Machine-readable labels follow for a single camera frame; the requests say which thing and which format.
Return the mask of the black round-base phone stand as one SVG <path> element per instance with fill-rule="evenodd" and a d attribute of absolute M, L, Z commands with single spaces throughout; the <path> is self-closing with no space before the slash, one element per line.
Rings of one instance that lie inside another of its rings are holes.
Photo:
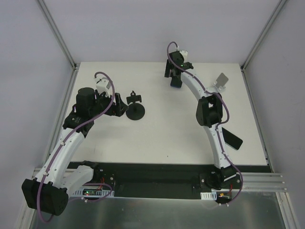
<path fill-rule="evenodd" d="M 141 104 L 142 96 L 136 94 L 135 91 L 132 91 L 126 100 L 128 104 L 128 109 L 126 111 L 127 117 L 133 121 L 142 119 L 145 115 L 145 108 Z"/>

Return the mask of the blue-edged black smartphone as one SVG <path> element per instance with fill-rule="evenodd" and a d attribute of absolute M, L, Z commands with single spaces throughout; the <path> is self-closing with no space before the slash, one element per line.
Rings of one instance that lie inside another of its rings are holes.
<path fill-rule="evenodd" d="M 172 77 L 170 86 L 174 88 L 181 88 L 182 86 L 182 81 L 179 78 Z"/>

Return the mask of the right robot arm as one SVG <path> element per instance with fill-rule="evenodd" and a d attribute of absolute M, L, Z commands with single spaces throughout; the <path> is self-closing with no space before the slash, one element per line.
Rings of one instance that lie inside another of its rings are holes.
<path fill-rule="evenodd" d="M 181 88 L 185 84 L 198 101 L 196 108 L 196 120 L 207 133 L 211 144 L 214 172 L 205 178 L 205 184 L 212 189 L 220 190 L 231 184 L 237 175 L 237 170 L 227 153 L 223 136 L 222 118 L 223 104 L 222 97 L 217 92 L 208 91 L 202 82 L 192 72 L 193 65 L 185 62 L 180 51 L 167 53 L 167 62 L 164 76 L 171 77 L 171 86 Z"/>

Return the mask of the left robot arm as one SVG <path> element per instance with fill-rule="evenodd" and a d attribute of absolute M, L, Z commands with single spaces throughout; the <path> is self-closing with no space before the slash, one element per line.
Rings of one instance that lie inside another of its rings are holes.
<path fill-rule="evenodd" d="M 21 189 L 27 206 L 55 216 L 66 208 L 69 197 L 83 184 L 95 186 L 101 175 L 98 165 L 83 161 L 69 176 L 64 173 L 78 147 L 99 115 L 120 117 L 127 109 L 119 93 L 108 95 L 90 87 L 78 90 L 76 103 L 65 118 L 61 136 L 43 168 L 33 179 L 23 181 Z"/>

